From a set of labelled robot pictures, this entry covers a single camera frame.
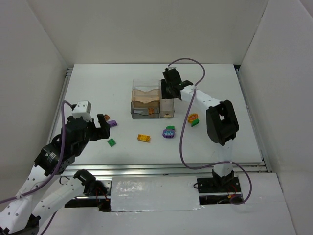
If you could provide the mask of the yellow flower lego piece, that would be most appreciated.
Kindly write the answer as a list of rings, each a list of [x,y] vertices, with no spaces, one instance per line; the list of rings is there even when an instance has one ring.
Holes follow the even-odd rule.
[[[191,113],[188,115],[188,123],[192,123],[193,120],[198,119],[199,115],[197,113]]]

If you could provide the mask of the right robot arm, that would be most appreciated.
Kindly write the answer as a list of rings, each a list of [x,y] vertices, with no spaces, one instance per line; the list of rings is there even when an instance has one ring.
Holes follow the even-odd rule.
[[[218,189],[229,185],[234,178],[234,170],[231,162],[232,145],[239,131],[239,124],[233,104],[229,100],[220,101],[211,97],[199,90],[197,85],[194,85],[189,80],[182,81],[180,74],[174,67],[167,67],[163,72],[163,77],[161,80],[161,94],[163,99],[177,98],[189,102],[179,139],[179,155],[182,164],[192,170],[213,167],[213,185]],[[205,114],[207,134],[211,141],[219,147],[219,160],[200,167],[189,166],[184,161],[182,154],[184,129],[193,104]]]

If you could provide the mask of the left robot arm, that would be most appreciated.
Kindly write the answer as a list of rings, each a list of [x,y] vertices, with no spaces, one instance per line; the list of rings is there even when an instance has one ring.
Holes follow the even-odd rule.
[[[108,139],[110,126],[102,114],[97,115],[99,127],[94,121],[69,116],[65,125],[65,138],[57,135],[42,148],[26,182],[0,214],[2,235],[36,235],[40,226],[72,198],[86,196],[107,196],[104,184],[87,170],[78,170],[61,188],[47,197],[50,186],[47,179],[61,175],[75,157],[79,156],[89,141]]]

